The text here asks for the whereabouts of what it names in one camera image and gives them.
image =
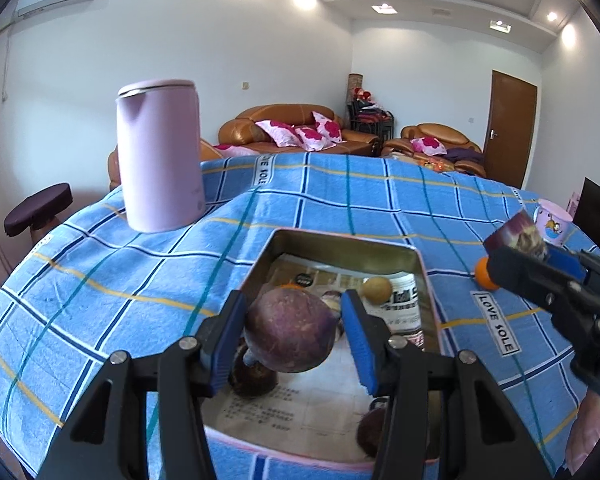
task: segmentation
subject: stool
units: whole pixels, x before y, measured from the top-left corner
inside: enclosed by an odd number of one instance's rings
[[[56,216],[74,201],[69,184],[55,184],[19,203],[4,219],[7,236],[17,236],[27,227],[35,245],[60,225]]]

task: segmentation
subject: stool leg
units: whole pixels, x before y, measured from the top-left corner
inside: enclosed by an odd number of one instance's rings
[[[31,242],[34,245],[37,244],[40,240],[42,240],[42,238],[44,238],[47,234],[49,234],[53,229],[55,229],[59,225],[60,225],[60,221],[58,220],[58,217],[54,216],[48,222],[48,224],[42,226],[40,229],[30,228]]]

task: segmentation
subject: small yellow round fruit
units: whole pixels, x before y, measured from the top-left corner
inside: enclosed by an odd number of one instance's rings
[[[394,288],[391,282],[384,276],[369,278],[362,285],[362,295],[367,298],[369,303],[374,305],[380,305],[389,301],[393,291]]]
[[[487,290],[498,290],[500,287],[491,281],[489,272],[487,271],[487,262],[489,261],[488,256],[483,256],[475,264],[475,281],[478,282],[482,288]]]

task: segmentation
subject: dark purple stool seat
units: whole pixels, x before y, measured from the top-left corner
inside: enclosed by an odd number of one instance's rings
[[[55,216],[74,201],[69,184],[55,184],[19,203],[4,219],[4,232],[16,236],[27,227],[37,231],[51,223]]]

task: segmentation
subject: newspaper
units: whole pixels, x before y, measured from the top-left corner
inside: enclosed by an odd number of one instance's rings
[[[283,254],[269,269],[261,293],[295,283],[317,296],[329,291],[359,290],[371,277]],[[370,314],[382,317],[395,333],[404,333],[423,346],[420,310],[414,275],[386,276],[394,287],[388,303],[373,306]],[[360,385],[346,336],[339,338],[327,359],[299,374],[279,374],[270,393],[248,400],[229,387],[202,405],[205,424],[221,433],[263,446],[318,460],[362,463],[371,460],[356,443],[358,423],[373,398]]]

